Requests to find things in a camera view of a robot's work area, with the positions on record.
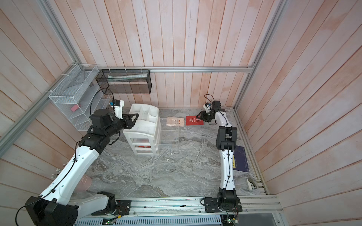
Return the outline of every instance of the pink object in basket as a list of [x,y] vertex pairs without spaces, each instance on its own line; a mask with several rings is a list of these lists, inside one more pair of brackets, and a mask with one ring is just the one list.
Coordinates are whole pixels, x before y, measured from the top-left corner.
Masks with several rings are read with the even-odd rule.
[[74,105],[70,110],[71,110],[72,112],[75,112],[78,108],[79,108],[78,105]]
[[80,182],[75,187],[75,190],[79,192],[84,192],[91,186],[91,184],[92,184],[92,179],[84,174]]

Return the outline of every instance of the pink eraser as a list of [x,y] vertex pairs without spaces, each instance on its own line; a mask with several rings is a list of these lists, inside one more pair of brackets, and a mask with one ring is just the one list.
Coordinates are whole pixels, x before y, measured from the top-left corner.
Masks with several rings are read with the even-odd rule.
[[72,112],[75,112],[78,108],[79,108],[78,105],[74,105],[70,110],[71,110]]

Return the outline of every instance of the wooden wall panel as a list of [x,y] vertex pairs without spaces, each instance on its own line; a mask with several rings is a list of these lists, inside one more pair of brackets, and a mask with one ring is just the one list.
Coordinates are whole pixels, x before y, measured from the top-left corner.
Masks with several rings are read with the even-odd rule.
[[290,225],[359,225],[362,1],[296,4],[237,112]]
[[[279,2],[51,0],[51,5],[84,56],[83,63],[112,66],[121,65],[122,60],[124,66],[247,66],[254,61]],[[121,98],[128,97],[130,104],[200,107],[209,93],[223,106],[233,106],[243,78],[243,73],[155,73],[150,95]]]
[[[71,63],[67,49],[36,0],[1,1],[0,136]],[[52,174],[73,156],[81,137],[52,104],[36,117],[0,159],[0,212],[1,219],[6,219],[3,224],[14,225],[17,208],[52,182]],[[25,210],[20,211],[18,222],[33,225]]]

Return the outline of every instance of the beige card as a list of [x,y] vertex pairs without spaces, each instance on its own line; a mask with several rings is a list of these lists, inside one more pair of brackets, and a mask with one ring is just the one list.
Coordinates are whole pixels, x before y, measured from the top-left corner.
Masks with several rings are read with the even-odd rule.
[[178,121],[178,126],[184,126],[185,119],[184,118],[175,118],[175,117],[167,117],[167,125],[175,126]]

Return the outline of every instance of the white plastic drawer organizer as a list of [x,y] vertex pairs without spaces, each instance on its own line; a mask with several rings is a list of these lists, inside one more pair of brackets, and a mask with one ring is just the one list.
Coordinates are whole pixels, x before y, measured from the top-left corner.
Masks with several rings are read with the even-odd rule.
[[178,123],[161,119],[157,107],[134,103],[130,114],[139,114],[132,129],[123,133],[133,152],[139,155],[156,155],[160,148],[178,147]]

